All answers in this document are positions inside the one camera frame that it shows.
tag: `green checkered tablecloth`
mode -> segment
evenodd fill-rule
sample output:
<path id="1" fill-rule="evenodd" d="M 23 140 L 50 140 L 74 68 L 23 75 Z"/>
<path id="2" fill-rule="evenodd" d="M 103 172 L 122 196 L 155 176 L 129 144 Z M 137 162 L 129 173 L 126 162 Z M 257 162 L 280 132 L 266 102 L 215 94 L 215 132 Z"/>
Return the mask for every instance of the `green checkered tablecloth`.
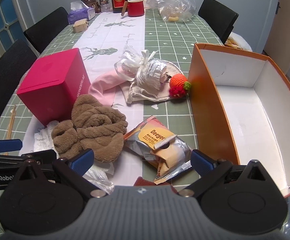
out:
<path id="1" fill-rule="evenodd" d="M 73 33 L 72 25 L 68 25 L 46 47 L 40 57 L 71 49 L 82 34 L 83 32 Z M 188 76 L 193 47 L 196 42 L 222 44 L 209 25 L 196 15 L 186 22 L 164 22 L 158 10 L 146 10 L 145 49 L 148 49 L 150 52 L 158 50 L 155 57 L 173 62 L 181 68 L 185 76 Z M 0 139 L 4 139 L 6 136 L 9 117 L 14 105 L 16 105 L 16 117 L 12 138 L 19 138 L 21 140 L 24 138 L 32 113 L 18 96 L 13 94 L 0 118 Z M 190 147 L 198 147 L 188 97 L 160 103 L 146 100 L 144 101 L 144 119 L 147 119 L 151 115 L 155 115 L 172 132 L 178 134 L 182 140 L 188 143 Z M 146 161 L 143 161 L 143 178 L 153 181 L 155 175 L 156 169 Z M 189 170 L 169 182 L 177 190 L 181 190 L 198 178 L 199 175 L 195 171 Z"/>
<path id="2" fill-rule="evenodd" d="M 211 27 L 199 16 L 194 15 L 185 22 L 164 22 L 158 10 L 146 10 L 145 49 L 158 50 L 155 57 L 173 62 L 188 77 L 194 43 L 222 44 Z M 194 120 L 189 98 L 173 99 L 155 103 L 144 101 L 144 119 L 155 115 L 168 129 L 197 149 Z M 153 181 L 156 169 L 143 161 L 143 178 Z M 188 170 L 172 178 L 171 183 L 178 191 L 199 179 L 194 170 Z"/>

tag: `orange cardboard box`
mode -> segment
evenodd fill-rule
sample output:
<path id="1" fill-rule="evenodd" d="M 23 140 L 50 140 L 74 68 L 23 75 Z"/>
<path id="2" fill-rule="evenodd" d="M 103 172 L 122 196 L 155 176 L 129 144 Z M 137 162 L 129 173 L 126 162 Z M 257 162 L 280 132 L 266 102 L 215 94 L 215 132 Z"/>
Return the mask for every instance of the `orange cardboard box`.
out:
<path id="1" fill-rule="evenodd" d="M 290 195 L 290 82 L 275 62 L 195 44 L 188 80 L 199 149 L 234 164 L 258 159 Z"/>

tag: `pink box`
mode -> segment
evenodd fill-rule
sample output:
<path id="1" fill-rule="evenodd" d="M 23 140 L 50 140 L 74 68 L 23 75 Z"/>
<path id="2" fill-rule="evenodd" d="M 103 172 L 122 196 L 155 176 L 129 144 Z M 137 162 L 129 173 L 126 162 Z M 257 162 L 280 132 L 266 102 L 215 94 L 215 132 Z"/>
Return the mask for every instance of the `pink box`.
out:
<path id="1" fill-rule="evenodd" d="M 37 59 L 17 95 L 43 124 L 71 119 L 76 98 L 91 85 L 79 49 Z"/>

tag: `red cloth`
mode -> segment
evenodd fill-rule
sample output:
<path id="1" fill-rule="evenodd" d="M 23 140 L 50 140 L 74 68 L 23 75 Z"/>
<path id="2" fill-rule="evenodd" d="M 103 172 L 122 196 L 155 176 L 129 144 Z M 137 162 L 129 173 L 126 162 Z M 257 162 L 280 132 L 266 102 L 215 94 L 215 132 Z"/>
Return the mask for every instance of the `red cloth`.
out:
<path id="1" fill-rule="evenodd" d="M 172 87 L 169 89 L 169 94 L 172 97 L 183 97 L 186 95 L 187 91 L 183 87 Z"/>
<path id="2" fill-rule="evenodd" d="M 156 185 L 154 182 L 145 180 L 142 177 L 138 177 L 134 183 L 134 186 L 160 186 L 160 185 L 170 185 L 172 188 L 172 191 L 174 191 L 177 194 L 177 190 L 171 184 L 169 184 L 167 182 L 163 182 L 159 185 Z"/>

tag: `black chair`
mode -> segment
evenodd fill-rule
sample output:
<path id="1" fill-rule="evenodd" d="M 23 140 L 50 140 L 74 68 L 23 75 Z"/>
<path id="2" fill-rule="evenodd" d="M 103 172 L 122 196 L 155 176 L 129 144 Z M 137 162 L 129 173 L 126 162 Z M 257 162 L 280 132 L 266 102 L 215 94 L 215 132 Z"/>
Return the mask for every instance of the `black chair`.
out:
<path id="1" fill-rule="evenodd" d="M 24 31 L 33 47 L 42 53 L 48 44 L 68 25 L 67 11 L 59 7 Z"/>
<path id="2" fill-rule="evenodd" d="M 17 40 L 0 58 L 0 116 L 22 76 L 37 59 L 23 40 Z"/>
<path id="3" fill-rule="evenodd" d="M 223 44 L 232 32 L 238 13 L 216 0 L 204 0 L 198 15 L 213 29 Z"/>

